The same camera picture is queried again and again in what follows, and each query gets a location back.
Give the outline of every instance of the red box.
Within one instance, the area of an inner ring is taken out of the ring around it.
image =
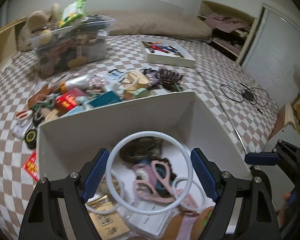
[[[37,150],[34,150],[30,158],[23,165],[23,169],[28,172],[28,174],[35,180],[39,180],[38,175],[38,160],[37,160]]]
[[[54,103],[55,108],[63,110],[65,113],[77,106],[76,98],[85,94],[78,88],[71,89],[69,92],[58,97]]]

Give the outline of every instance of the stuffed animal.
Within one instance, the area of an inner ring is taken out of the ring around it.
[[[35,11],[27,19],[25,26],[22,27],[18,36],[18,50],[28,51],[32,49],[32,44],[29,39],[32,37],[33,33],[38,32],[41,34],[48,34],[48,29],[56,29],[58,27],[60,10],[59,4],[54,3],[50,9]],[[43,42],[49,42],[49,34],[46,35]]]

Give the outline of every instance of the white box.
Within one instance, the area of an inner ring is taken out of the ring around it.
[[[148,53],[143,41],[148,42],[162,42],[163,44],[170,45],[177,49],[184,58],[180,57],[174,57],[169,54],[165,54],[160,51],[155,51],[155,53]],[[140,47],[143,53],[143,56],[145,58],[145,61],[147,63],[156,63],[156,64],[165,64],[165,65],[173,65],[173,66],[181,66],[181,67],[189,67],[189,68],[195,68],[195,59],[178,43],[175,41],[169,41],[169,40],[161,40],[161,39],[154,39],[154,38],[140,38]]]
[[[91,161],[100,148],[110,152],[124,137],[144,130],[160,131],[174,137],[189,154],[193,148],[199,147],[221,171],[229,171],[237,178],[252,179],[249,167],[240,157],[240,150],[193,91],[130,100],[41,124],[37,148],[39,176],[49,180],[63,179]],[[162,155],[170,160],[174,173],[187,176],[186,161],[179,150],[165,142]],[[124,182],[125,201],[131,203],[134,172],[124,165],[119,155],[112,168]],[[195,172],[194,180],[199,181]],[[190,193],[199,206],[214,205],[211,199],[202,197],[195,186]],[[68,233],[71,226],[64,218],[67,217],[64,204],[60,205]],[[125,209],[120,207],[118,211],[123,214]],[[231,220],[234,224],[237,215]]]

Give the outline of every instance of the sliding closet door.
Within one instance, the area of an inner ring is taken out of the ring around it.
[[[286,17],[265,9],[259,30],[243,64],[281,107],[293,101],[298,88],[293,81],[294,65],[300,62],[300,29]]]

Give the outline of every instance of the black tape roll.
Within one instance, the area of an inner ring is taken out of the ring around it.
[[[31,129],[26,132],[24,140],[29,149],[35,149],[37,145],[37,130]]]
[[[38,125],[44,121],[44,116],[43,114],[41,113],[41,111],[37,111],[34,116],[33,116],[33,119],[32,119],[32,122],[34,124],[35,127],[38,127]]]

